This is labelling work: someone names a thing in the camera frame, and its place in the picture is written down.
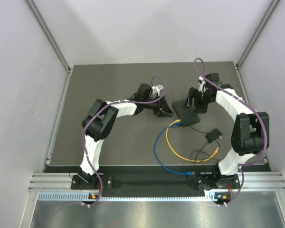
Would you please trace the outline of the black network switch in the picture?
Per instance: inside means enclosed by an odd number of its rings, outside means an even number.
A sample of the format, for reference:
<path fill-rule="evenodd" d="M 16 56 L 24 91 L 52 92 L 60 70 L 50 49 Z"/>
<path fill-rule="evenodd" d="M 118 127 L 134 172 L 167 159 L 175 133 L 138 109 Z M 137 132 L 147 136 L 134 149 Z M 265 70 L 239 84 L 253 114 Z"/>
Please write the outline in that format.
<path fill-rule="evenodd" d="M 188 127 L 200 122 L 200 118 L 194 112 L 194 107 L 189 107 L 187 109 L 183 109 L 185 105 L 186 99 L 179 100 L 177 102 L 172 103 L 172 107 L 177 115 L 177 117 L 181 120 L 183 127 Z"/>

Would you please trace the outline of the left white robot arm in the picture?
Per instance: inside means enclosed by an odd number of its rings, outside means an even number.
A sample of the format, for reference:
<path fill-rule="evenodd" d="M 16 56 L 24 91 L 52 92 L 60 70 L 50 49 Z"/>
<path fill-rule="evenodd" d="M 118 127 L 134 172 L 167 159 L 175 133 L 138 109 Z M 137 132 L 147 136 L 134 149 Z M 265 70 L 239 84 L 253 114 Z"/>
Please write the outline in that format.
<path fill-rule="evenodd" d="M 104 140 L 111 133 L 117 118 L 135 116 L 144 109 L 152 110 L 157 117 L 173 117 L 165 96 L 163 85 L 140 84 L 130 98 L 118 101 L 97 99 L 82 121 L 84 157 L 78 170 L 78 177 L 87 188 L 98 184 L 96 172 Z"/>

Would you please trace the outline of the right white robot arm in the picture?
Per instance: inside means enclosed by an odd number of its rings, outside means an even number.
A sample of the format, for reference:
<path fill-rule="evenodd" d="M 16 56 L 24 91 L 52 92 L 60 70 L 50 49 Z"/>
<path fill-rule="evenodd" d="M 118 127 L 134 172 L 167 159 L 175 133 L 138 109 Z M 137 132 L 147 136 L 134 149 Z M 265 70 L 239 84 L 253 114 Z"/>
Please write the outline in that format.
<path fill-rule="evenodd" d="M 193 108 L 194 113 L 204 114 L 208 105 L 215 102 L 234 121 L 231 149 L 214 166 L 211 177 L 213 186 L 223 188 L 233 181 L 241 166 L 269 147 L 269 115 L 250 107 L 231 85 L 220 81 L 217 73 L 200 76 L 198 84 L 198 88 L 190 88 L 183 110 Z"/>

